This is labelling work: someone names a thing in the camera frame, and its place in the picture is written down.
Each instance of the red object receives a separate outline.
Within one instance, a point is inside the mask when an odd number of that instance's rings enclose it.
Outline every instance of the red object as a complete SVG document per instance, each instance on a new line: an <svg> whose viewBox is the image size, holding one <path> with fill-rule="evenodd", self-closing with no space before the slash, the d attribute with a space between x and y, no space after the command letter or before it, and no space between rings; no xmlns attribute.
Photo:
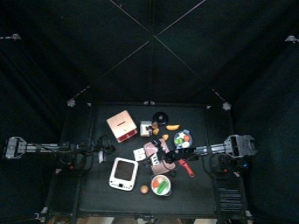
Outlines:
<svg viewBox="0 0 299 224"><path fill-rule="evenodd" d="M179 160L179 164L180 166L184 167L185 171L188 172L189 176L193 178L195 174L192 172L192 168L189 167L189 165L187 164L187 161L184 159Z"/></svg>

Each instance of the bowl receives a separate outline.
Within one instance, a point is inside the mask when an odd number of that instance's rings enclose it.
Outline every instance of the bowl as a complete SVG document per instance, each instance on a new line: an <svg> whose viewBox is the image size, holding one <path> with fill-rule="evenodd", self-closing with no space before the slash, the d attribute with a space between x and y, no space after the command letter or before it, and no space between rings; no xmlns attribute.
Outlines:
<svg viewBox="0 0 299 224"><path fill-rule="evenodd" d="M173 144L176 149L189 148L192 146L191 132L185 129L179 131L173 136Z"/></svg>
<svg viewBox="0 0 299 224"><path fill-rule="evenodd" d="M153 176L150 187L156 195L168 196L171 194L171 180L164 175Z"/></svg>

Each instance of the banana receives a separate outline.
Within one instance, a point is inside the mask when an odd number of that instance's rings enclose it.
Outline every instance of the banana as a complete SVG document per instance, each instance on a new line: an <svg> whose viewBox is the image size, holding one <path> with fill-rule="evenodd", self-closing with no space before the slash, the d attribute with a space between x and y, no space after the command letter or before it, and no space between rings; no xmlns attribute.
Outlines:
<svg viewBox="0 0 299 224"><path fill-rule="evenodd" d="M167 125L165 128L168 130L177 130L180 128L180 124L176 124L176 125Z"/></svg>

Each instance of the black enclosure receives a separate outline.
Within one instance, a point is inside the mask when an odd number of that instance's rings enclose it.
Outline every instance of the black enclosure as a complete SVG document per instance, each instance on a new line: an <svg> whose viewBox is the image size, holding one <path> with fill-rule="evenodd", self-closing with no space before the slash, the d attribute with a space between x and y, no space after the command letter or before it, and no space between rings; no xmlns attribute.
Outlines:
<svg viewBox="0 0 299 224"><path fill-rule="evenodd" d="M228 103L259 150L249 211L297 223L297 11L296 0L1 0L1 149L12 136L57 143L81 103ZM0 217L41 211L52 161L0 165Z"/></svg>

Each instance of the screen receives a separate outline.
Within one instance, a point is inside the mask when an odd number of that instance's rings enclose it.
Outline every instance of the screen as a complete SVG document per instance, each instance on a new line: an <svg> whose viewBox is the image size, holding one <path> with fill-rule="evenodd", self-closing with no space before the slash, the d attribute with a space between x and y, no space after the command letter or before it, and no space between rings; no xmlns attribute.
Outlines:
<svg viewBox="0 0 299 224"><path fill-rule="evenodd" d="M114 178L129 181L132 179L133 170L134 170L134 164L121 160L117 161Z"/></svg>

